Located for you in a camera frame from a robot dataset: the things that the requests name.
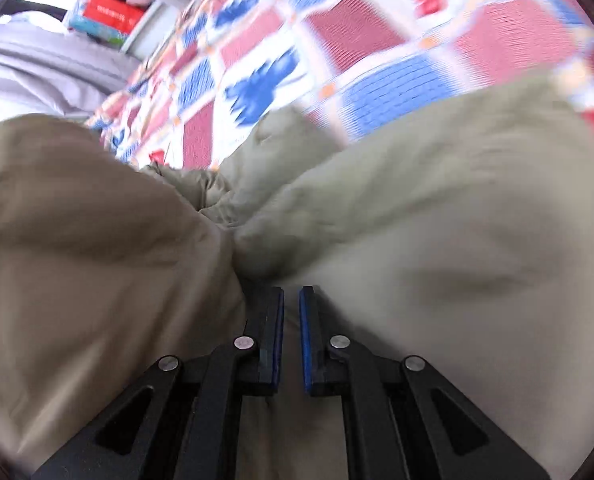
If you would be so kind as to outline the leaf patterned checkered bedspread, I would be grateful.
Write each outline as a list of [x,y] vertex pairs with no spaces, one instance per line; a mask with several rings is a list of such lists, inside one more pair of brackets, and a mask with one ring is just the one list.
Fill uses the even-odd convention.
[[89,126],[134,167],[216,168],[269,110],[295,104],[350,142],[535,67],[594,129],[578,0],[192,0]]

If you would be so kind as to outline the beige puffer jacket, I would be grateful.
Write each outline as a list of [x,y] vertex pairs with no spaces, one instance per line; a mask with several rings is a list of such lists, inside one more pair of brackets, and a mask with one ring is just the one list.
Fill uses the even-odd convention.
[[550,78],[341,146],[301,110],[217,171],[131,168],[86,127],[0,122],[0,462],[36,470],[161,356],[311,284],[372,351],[417,353],[554,479],[594,454],[594,131]]

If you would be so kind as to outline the grey curtain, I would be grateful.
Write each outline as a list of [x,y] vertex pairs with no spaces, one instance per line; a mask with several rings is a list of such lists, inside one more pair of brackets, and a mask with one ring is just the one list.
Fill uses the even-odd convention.
[[[25,113],[92,114],[163,44],[191,0],[155,0],[128,46],[97,44],[80,32],[49,32],[28,22],[0,23],[0,120]],[[6,0],[0,0],[0,11]]]

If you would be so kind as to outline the red box on windowsill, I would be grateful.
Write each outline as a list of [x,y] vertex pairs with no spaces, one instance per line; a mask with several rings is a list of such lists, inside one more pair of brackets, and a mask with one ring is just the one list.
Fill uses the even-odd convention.
[[88,0],[84,17],[96,23],[114,28],[122,35],[134,30],[145,11],[120,0]]

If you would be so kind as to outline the teal box on windowsill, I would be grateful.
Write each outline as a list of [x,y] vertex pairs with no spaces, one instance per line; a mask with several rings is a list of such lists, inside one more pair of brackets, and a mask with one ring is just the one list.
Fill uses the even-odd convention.
[[77,32],[82,32],[95,40],[119,48],[124,45],[128,38],[128,35],[124,32],[119,32],[119,30],[114,29],[111,26],[90,20],[90,18],[86,18],[80,14],[70,15],[68,27],[75,29]]

